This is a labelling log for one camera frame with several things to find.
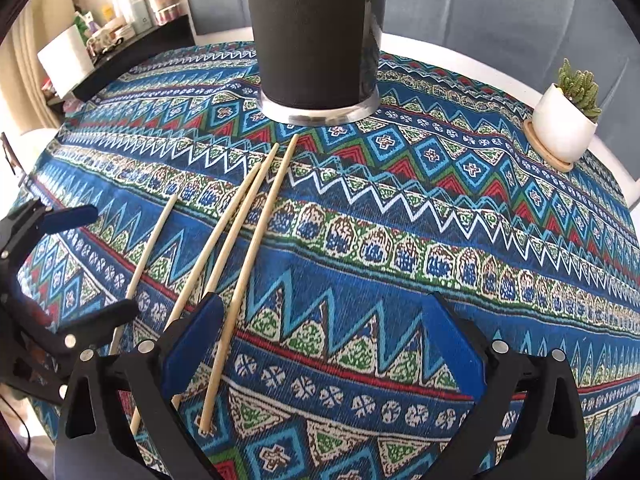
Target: wooden stick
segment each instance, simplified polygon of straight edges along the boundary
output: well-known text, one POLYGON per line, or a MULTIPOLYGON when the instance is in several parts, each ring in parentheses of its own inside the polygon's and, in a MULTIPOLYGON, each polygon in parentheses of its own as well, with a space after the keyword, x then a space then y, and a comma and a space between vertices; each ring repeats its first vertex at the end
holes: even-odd
MULTIPOLYGON (((267 158, 262 162, 262 169, 260 170, 260 173, 258 173, 258 176, 256 176, 254 183, 249 188, 249 191, 244 197, 244 202, 242 202, 242 205, 238 210, 238 214, 236 215, 234 222, 231 224, 231 229, 229 229, 229 232, 226 235, 225 243, 222 245, 222 248, 220 249, 220 253, 218 254, 218 259, 216 260, 216 265, 213 267, 213 270, 211 271, 211 276, 209 277, 209 281, 207 282, 207 286, 205 288, 205 294, 207 292, 215 292, 216 287, 218 286, 218 280, 222 275, 222 270, 224 269, 226 261, 229 258, 231 249, 236 243, 236 238, 238 238, 238 233, 240 232, 240 228, 242 227, 242 224, 244 224, 244 220, 246 219, 246 216, 249 214, 249 211, 251 210, 251 206, 254 204, 255 197, 258 194, 258 191, 260 191, 260 186, 262 185, 265 177, 267 176, 269 168, 271 167, 271 163, 273 162, 273 159, 275 158, 279 147, 280 145, 278 143, 273 145, 271 151, 269 152, 269 155, 267 155, 267 158)), ((181 401, 182 401, 181 394, 174 395, 173 398, 171 399, 171 402, 174 405, 174 408, 176 410, 180 406, 181 401)))
POLYGON ((246 257, 244 258, 244 263, 242 264, 242 268, 240 270, 240 275, 238 277, 238 282, 236 283, 236 288, 234 289, 234 294, 231 297, 229 308, 226 311, 226 320, 222 328, 220 341, 218 342, 218 351, 216 352, 216 357, 211 368, 209 385, 207 386, 207 394, 204 399, 202 416, 200 417, 200 431, 203 433, 209 431, 209 428, 211 427, 213 408, 215 406, 216 395, 218 394, 218 387, 220 386, 220 379, 222 378, 222 369, 225 366, 226 355, 229 351, 231 337, 233 335, 234 329, 236 328, 236 321, 238 320, 238 314, 240 313, 242 300, 244 300, 244 293, 249 282, 249 276, 251 275, 251 270, 254 266, 255 258, 258 254, 258 248, 260 248, 262 237, 267 230, 267 225, 269 224, 269 219, 273 211, 273 206, 278 197, 278 193, 280 192, 280 186, 282 185, 282 181, 284 180, 287 169, 289 168, 289 163, 291 161, 291 158, 293 157, 293 152, 296 149, 297 142, 298 135, 296 134, 291 138, 289 147, 287 148, 287 151, 280 163, 280 168, 278 169, 276 178, 274 179, 269 194, 267 195, 267 200, 264 203, 264 208, 260 213, 260 218, 255 227, 254 236, 251 238, 251 243, 249 244, 249 248, 246 252, 246 257))
MULTIPOLYGON (((142 272, 145 270, 146 262, 148 261, 149 256, 151 256, 151 251, 153 250, 154 245, 156 244, 156 241, 160 236, 160 232, 164 227, 164 223, 166 222, 166 219, 169 218, 171 209, 174 208, 175 202, 177 200, 178 200, 177 193, 169 197, 169 200, 164 206, 164 209, 162 209, 162 213, 160 213, 160 218, 158 218, 158 221, 156 222, 156 226, 154 227, 154 230, 151 231, 151 236, 149 237, 149 240, 146 242, 145 250, 143 251, 142 256, 140 256, 140 260, 138 261, 136 270, 133 273, 133 276, 131 277, 129 286, 127 287, 127 294, 125 297, 128 300, 133 300, 133 296, 136 293, 136 287, 138 286, 138 282, 140 281, 142 272)), ((118 351, 118 346, 120 345, 120 340, 122 339, 123 332, 124 332, 124 325, 116 327, 116 329, 113 331, 113 338, 111 338, 111 344, 109 345, 109 355, 113 355, 118 351)))
MULTIPOLYGON (((252 167, 251 171, 247 174, 247 176, 242 181, 242 184, 240 185, 240 187, 238 187, 238 190, 236 190, 234 197, 231 199, 231 202, 229 202, 229 205, 226 207, 225 211, 222 213, 222 216, 218 219, 218 223, 216 224, 216 226, 213 228, 213 231, 209 235, 209 239, 207 240, 207 243, 205 243, 204 247, 202 248, 202 251, 200 252, 200 256, 198 256, 196 263, 193 264, 193 268, 189 273, 187 282, 184 284, 184 287, 182 288, 180 295, 178 296, 178 299, 175 300, 174 308, 172 309, 171 315, 169 316, 169 319, 167 319, 166 324, 164 326, 165 330, 169 325, 171 325, 172 322, 174 322, 176 319, 180 317, 180 314, 184 310, 184 307, 187 304, 187 301, 189 300, 189 297, 191 295, 191 292, 193 291, 193 288, 196 286, 196 283, 198 283, 198 278, 200 277, 200 273, 202 272, 202 269, 206 265, 207 260, 209 259, 209 255, 211 254, 211 251, 215 247, 218 239, 220 238, 220 235, 225 230, 226 224, 229 222, 230 218, 233 216, 234 212, 238 208, 238 205, 240 204, 242 197, 244 196, 248 187, 253 182, 256 173, 258 173, 258 170, 260 170, 260 163, 255 164, 254 167, 252 167)), ((177 400, 174 400, 174 406, 176 406, 176 404, 178 405, 180 404, 179 398, 177 400)), ((131 433, 136 434, 138 432, 139 427, 140 427, 140 412, 136 408, 135 411, 133 412, 133 416, 131 417, 131 423, 129 425, 129 428, 131 430, 131 433)))

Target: silver metal base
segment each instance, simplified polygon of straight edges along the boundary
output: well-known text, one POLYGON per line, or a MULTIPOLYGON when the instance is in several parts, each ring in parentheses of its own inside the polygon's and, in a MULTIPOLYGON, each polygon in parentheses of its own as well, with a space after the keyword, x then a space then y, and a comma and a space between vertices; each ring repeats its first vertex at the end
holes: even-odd
POLYGON ((279 105, 271 101, 262 90, 260 90, 257 101, 260 111, 277 123, 295 124, 296 126, 338 126, 369 117, 380 106, 380 94, 376 86, 373 94, 363 102, 332 110, 303 110, 279 105))

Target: patterned tablecloth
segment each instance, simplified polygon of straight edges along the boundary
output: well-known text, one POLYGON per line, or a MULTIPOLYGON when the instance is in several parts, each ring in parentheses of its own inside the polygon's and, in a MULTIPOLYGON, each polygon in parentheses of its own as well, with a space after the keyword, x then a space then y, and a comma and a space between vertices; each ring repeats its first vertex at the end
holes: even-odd
MULTIPOLYGON (((100 211, 87 228, 44 238, 23 288, 59 322, 122 298, 179 190, 122 346, 158 336, 234 189, 273 142, 299 133, 210 432, 196 424, 210 353, 180 407, 224 477, 424 473, 472 407, 420 326, 420 298, 432 290, 489 338, 530 354, 565 350, 593 475, 619 444, 640 371, 640 251, 617 183, 589 153, 569 174, 549 168, 521 131, 530 108, 498 89, 390 55, 378 78, 383 104, 372 117, 301 128, 257 110, 251 43, 167 52, 136 67, 68 117, 23 190, 22 200, 33 193, 100 211)), ((221 280, 225 301, 267 190, 221 280)), ((500 459, 521 403, 483 467, 500 459)), ((56 411, 35 406, 55 438, 56 411)), ((162 470, 145 431, 138 443, 162 470)))

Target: blue gripper pad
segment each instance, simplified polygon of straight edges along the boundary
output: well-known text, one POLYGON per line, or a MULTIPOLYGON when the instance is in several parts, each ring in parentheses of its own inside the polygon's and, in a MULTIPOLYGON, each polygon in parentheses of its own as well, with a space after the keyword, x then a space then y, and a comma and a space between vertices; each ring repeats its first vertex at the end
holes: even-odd
POLYGON ((162 363, 160 391, 167 400, 187 389, 204 353, 218 338, 225 313, 222 300, 207 294, 202 302, 204 305, 189 316, 189 325, 162 363))
POLYGON ((484 363, 447 309, 433 294, 424 298, 422 323, 429 341, 442 354, 460 391, 478 402, 486 390, 484 363))
POLYGON ((71 209, 61 209, 46 213, 42 217, 42 230, 48 235, 68 231, 98 219, 98 210, 93 205, 82 205, 71 209))

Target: silver bolt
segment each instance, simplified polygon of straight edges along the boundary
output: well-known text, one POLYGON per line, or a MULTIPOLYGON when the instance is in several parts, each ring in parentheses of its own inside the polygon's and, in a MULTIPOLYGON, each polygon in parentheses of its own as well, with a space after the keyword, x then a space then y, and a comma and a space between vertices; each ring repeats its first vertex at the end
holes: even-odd
POLYGON ((566 356, 564 355, 564 352, 559 348, 554 348, 551 351, 551 357, 560 363, 564 361, 564 359, 566 358, 566 356))
POLYGON ((80 354, 80 360, 84 362, 90 361, 93 357, 94 357, 94 351, 91 350, 90 348, 87 348, 86 350, 82 350, 82 353, 80 354))
POLYGON ((491 343, 491 348, 493 348, 497 354, 506 354, 509 351, 509 345, 501 339, 496 339, 491 343))
POLYGON ((148 354, 154 349, 155 346, 156 344, 151 341, 151 339, 147 339, 146 341, 143 341, 138 345, 138 352, 140 352, 141 354, 148 354))
POLYGON ((65 335, 65 346, 67 348, 73 348, 74 346, 76 346, 76 336, 74 336, 73 334, 65 335))

